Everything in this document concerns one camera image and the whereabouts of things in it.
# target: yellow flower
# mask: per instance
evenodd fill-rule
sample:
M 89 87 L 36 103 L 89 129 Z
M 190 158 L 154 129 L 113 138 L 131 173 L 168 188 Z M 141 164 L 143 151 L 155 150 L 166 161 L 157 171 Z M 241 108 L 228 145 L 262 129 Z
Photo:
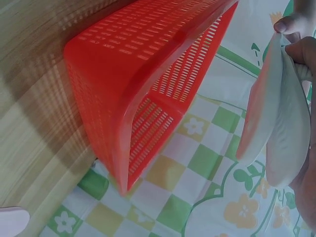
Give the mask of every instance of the yellow flower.
M 274 25 L 279 19 L 281 19 L 283 16 L 282 16 L 282 13 L 281 12 L 277 12 L 277 13 L 272 13 L 270 14 L 270 18 L 271 18 L 271 22 L 272 22 L 272 25 Z
M 254 213 L 259 209 L 259 204 L 254 199 L 249 199 L 247 194 L 242 194 L 238 202 L 227 204 L 224 218 L 237 228 L 252 229 L 257 225 Z
M 288 208 L 288 206 L 281 207 L 279 204 L 277 204 L 275 206 L 275 215 L 276 218 L 273 223 L 273 228 L 280 228 L 283 223 L 287 226 L 290 226 L 290 208 Z
M 268 189 L 270 188 L 270 185 L 265 179 L 261 179 L 260 185 L 256 189 L 256 193 L 261 194 L 261 196 L 266 199 L 268 196 Z

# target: wooden surface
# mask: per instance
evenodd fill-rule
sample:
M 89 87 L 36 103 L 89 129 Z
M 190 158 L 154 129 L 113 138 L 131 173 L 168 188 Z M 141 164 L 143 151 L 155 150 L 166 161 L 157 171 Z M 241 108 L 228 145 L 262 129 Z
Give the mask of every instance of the wooden surface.
M 95 157 L 63 61 L 65 43 L 133 0 L 0 0 L 0 206 L 38 236 Z

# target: hand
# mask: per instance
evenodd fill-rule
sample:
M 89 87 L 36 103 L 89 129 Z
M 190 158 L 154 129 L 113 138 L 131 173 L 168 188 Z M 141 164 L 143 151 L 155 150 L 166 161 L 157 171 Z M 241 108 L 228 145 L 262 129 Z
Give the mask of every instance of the hand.
M 291 43 L 312 36 L 316 26 L 316 0 L 294 0 L 293 14 L 283 17 L 274 25 L 278 33 L 287 35 Z
M 316 85 L 316 39 L 306 37 L 285 48 L 296 63 L 307 65 L 313 74 Z M 316 86 L 312 93 L 311 148 L 305 163 L 290 184 L 295 192 L 297 209 L 304 221 L 316 232 Z

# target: green square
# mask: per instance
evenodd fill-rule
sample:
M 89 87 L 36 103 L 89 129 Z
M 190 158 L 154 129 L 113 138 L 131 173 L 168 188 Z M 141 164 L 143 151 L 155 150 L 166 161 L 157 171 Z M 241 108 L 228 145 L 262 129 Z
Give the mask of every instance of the green square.
M 242 117 L 243 119 L 246 118 L 246 111 L 245 111 L 245 110 L 242 110 L 241 117 Z
M 157 221 L 180 233 L 189 217 L 191 208 L 187 202 L 171 195 Z
M 83 220 L 61 205 L 47 225 L 59 237 L 71 237 L 75 235 L 82 223 Z
M 221 194 L 221 188 L 222 187 L 220 185 L 212 182 L 211 185 L 208 187 L 204 198 L 210 198 L 213 195 Z
M 213 170 L 216 168 L 219 159 L 222 159 L 219 154 L 200 144 L 193 155 L 188 168 L 206 179 L 212 179 Z
M 161 237 L 161 236 L 156 235 L 155 233 L 151 232 L 148 237 Z
M 92 169 L 78 183 L 78 187 L 86 191 L 95 199 L 100 200 L 109 187 L 109 180 L 94 172 Z
M 228 149 L 225 153 L 225 156 L 233 161 L 237 161 L 236 159 L 236 151 L 240 142 L 240 137 L 236 136 L 235 134 L 232 137 L 232 140 L 228 146 Z
M 239 119 L 239 115 L 233 113 L 232 111 L 224 109 L 223 107 L 219 107 L 212 120 L 212 123 L 220 126 L 230 133 L 234 133 Z

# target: white object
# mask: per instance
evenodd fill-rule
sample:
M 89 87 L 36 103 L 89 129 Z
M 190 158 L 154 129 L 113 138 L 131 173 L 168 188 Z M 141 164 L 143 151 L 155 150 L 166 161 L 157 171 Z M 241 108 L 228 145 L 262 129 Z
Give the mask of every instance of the white object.
M 0 208 L 0 237 L 17 236 L 25 229 L 29 220 L 29 213 L 18 206 Z
M 245 125 L 236 153 L 245 165 L 267 144 L 266 172 L 271 186 L 289 185 L 302 168 L 310 144 L 311 124 L 302 80 L 312 80 L 306 66 L 285 52 L 289 42 L 275 34 L 259 78 L 253 85 Z

